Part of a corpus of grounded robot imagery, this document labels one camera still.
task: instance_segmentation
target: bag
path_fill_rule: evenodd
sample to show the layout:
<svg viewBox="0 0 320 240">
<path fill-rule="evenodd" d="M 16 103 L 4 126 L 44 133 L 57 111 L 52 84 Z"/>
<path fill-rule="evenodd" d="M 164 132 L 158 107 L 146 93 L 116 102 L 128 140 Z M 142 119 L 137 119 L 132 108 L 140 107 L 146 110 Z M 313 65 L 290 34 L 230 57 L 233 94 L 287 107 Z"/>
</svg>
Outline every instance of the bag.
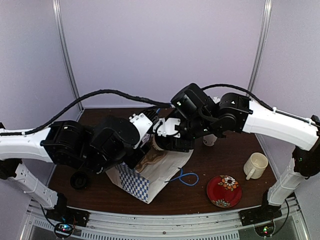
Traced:
<svg viewBox="0 0 320 240">
<path fill-rule="evenodd" d="M 190 159 L 190 152 L 157 151 L 151 148 L 144 159 L 130 169 L 125 163 L 106 171 L 111 182 L 149 204 Z"/>
</svg>

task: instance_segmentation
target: cup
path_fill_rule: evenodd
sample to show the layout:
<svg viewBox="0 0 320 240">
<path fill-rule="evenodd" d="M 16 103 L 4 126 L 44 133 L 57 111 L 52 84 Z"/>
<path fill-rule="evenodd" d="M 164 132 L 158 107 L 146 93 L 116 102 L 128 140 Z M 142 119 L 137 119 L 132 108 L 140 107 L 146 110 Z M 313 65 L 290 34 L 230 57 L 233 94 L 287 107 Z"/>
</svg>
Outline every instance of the cup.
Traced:
<svg viewBox="0 0 320 240">
<path fill-rule="evenodd" d="M 214 134 L 209 134 L 203 137 L 204 145 L 209 147 L 215 145 L 216 140 L 217 140 L 217 137 Z"/>
<path fill-rule="evenodd" d="M 244 164 L 243 171 L 247 180 L 258 179 L 262 176 L 268 166 L 268 158 L 262 153 L 253 153 Z"/>
</svg>

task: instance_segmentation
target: mug handle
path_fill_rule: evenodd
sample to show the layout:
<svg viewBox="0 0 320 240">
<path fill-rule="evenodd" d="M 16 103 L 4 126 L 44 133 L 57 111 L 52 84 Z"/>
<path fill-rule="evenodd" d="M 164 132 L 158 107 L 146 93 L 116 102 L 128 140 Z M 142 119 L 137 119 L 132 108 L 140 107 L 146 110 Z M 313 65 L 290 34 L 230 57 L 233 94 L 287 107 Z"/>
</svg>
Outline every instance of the mug handle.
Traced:
<svg viewBox="0 0 320 240">
<path fill-rule="evenodd" d="M 256 169 L 252 168 L 245 179 L 249 180 L 252 177 L 252 175 L 255 173 L 255 171 L 256 171 Z"/>
</svg>

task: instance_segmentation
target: floral plate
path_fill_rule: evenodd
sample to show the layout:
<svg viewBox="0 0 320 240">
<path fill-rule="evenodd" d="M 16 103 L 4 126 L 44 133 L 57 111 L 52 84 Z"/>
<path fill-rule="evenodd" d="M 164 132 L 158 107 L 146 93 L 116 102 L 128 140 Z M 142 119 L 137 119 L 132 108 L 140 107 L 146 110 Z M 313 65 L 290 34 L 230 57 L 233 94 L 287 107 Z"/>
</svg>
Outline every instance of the floral plate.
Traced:
<svg viewBox="0 0 320 240">
<path fill-rule="evenodd" d="M 214 205 L 220 208 L 231 208 L 240 202 L 242 189 L 233 177 L 220 175 L 209 181 L 206 194 Z"/>
</svg>

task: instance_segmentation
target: white wall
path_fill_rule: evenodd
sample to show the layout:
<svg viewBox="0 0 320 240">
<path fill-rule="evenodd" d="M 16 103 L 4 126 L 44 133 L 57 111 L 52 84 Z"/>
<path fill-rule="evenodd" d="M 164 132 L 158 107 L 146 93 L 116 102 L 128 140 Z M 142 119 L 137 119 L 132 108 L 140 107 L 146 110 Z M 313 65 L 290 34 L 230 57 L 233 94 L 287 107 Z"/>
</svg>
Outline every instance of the white wall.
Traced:
<svg viewBox="0 0 320 240">
<path fill-rule="evenodd" d="M 304 117 L 320 116 L 320 2 L 273 1 L 269 33 L 254 93 L 271 106 Z M 281 174 L 294 146 L 263 137 Z M 320 175 L 296 191 L 311 233 L 319 237 Z"/>
<path fill-rule="evenodd" d="M 67 0 L 60 5 L 80 95 L 117 89 L 169 102 L 192 82 L 249 85 L 264 0 Z M 141 103 L 109 95 L 83 105 Z"/>
<path fill-rule="evenodd" d="M 74 100 L 63 64 L 51 0 L 0 0 L 0 122 L 34 128 Z M 77 108 L 63 118 L 75 119 Z M 52 164 L 26 163 L 46 182 Z M 0 180 L 0 239 L 17 239 L 30 198 Z"/>
</svg>

